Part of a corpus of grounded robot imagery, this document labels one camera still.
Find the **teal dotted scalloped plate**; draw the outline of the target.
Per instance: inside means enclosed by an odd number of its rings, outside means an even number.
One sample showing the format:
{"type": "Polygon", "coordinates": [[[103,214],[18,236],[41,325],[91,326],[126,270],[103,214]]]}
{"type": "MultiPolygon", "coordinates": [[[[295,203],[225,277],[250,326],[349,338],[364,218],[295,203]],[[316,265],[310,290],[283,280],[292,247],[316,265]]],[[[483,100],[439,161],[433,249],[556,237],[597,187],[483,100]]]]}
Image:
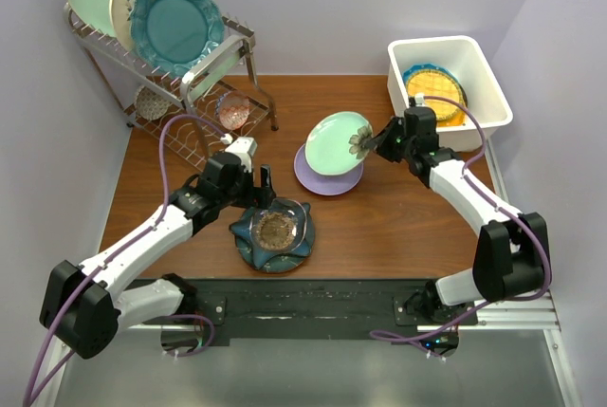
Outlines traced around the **teal dotted scalloped plate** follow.
{"type": "Polygon", "coordinates": [[[462,85],[447,69],[438,65],[413,65],[403,72],[402,80],[409,96],[422,92],[426,96],[444,97],[468,105],[462,85]]]}

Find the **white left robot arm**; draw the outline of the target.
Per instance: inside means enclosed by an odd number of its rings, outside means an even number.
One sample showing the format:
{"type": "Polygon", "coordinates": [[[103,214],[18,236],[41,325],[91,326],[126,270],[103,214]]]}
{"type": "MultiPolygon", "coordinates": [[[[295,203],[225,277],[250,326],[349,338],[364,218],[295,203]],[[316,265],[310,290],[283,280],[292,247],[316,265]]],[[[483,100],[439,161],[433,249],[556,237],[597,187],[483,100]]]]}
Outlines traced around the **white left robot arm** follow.
{"type": "Polygon", "coordinates": [[[271,168],[258,171],[246,154],[220,152],[204,170],[169,193],[143,224],[109,250],[79,265],[64,260],[49,274],[41,324],[81,358],[98,354],[130,324],[167,316],[189,322],[196,300],[183,282],[162,280],[141,303],[124,304],[126,288],[145,269],[177,245],[214,222],[227,207],[266,208],[275,198],[271,168]]]}

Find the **orange dotted scalloped plate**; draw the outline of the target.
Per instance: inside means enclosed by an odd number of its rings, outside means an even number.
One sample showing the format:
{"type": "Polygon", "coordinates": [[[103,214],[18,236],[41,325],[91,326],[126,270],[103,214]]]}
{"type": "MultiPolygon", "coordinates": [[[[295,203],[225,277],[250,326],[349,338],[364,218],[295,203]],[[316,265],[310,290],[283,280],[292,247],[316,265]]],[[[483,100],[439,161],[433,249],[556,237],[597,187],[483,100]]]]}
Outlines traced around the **orange dotted scalloped plate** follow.
{"type": "Polygon", "coordinates": [[[447,102],[430,102],[435,113],[438,127],[461,126],[465,122],[466,114],[456,105],[447,102]]]}

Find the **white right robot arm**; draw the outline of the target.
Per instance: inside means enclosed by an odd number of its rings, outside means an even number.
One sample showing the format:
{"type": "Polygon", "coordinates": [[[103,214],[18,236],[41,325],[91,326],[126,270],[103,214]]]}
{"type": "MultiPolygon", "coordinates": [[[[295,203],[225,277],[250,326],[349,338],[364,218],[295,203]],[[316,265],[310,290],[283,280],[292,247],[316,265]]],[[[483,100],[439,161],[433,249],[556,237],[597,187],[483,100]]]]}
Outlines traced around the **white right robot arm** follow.
{"type": "Polygon", "coordinates": [[[406,161],[410,173],[451,204],[477,236],[471,268],[429,281],[408,300],[409,308],[444,324],[473,302],[532,301],[548,290],[552,270],[545,220],[507,204],[470,172],[467,162],[441,146],[430,107],[406,109],[377,135],[359,129],[349,144],[353,154],[373,152],[391,162],[406,161]]]}

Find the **white plastic bin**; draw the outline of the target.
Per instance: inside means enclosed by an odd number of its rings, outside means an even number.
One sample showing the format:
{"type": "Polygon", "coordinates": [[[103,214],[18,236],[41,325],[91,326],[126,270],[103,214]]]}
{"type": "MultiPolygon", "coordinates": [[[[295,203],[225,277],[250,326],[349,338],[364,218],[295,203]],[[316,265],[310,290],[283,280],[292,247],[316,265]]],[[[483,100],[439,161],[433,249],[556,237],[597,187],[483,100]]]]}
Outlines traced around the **white plastic bin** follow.
{"type": "Polygon", "coordinates": [[[439,66],[462,86],[470,113],[489,138],[513,115],[479,44],[466,35],[392,41],[388,47],[387,89],[396,115],[408,106],[403,74],[415,65],[439,66]]]}

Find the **mint floral plate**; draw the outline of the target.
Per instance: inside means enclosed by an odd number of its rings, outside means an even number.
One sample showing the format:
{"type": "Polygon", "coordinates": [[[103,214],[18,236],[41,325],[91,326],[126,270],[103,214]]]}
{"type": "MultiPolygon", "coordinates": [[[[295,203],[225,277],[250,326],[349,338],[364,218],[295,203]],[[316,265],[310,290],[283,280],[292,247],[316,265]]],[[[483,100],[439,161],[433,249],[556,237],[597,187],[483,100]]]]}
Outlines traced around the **mint floral plate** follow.
{"type": "Polygon", "coordinates": [[[325,117],[307,136],[304,156],[323,176],[340,176],[358,167],[369,153],[363,144],[373,136],[371,123],[360,113],[341,111],[325,117]]]}

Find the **yellow woven pattern plate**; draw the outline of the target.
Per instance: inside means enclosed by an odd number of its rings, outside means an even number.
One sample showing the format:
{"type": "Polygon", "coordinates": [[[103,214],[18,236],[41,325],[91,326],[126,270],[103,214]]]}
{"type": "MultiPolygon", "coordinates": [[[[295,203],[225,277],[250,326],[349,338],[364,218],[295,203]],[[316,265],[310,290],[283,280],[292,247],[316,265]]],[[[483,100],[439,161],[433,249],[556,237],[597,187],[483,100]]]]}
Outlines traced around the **yellow woven pattern plate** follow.
{"type": "Polygon", "coordinates": [[[441,97],[465,106],[464,91],[449,73],[431,68],[421,68],[403,78],[409,96],[422,93],[425,103],[434,111],[437,121],[443,126],[458,125],[464,113],[449,102],[430,99],[430,96],[441,97]]]}

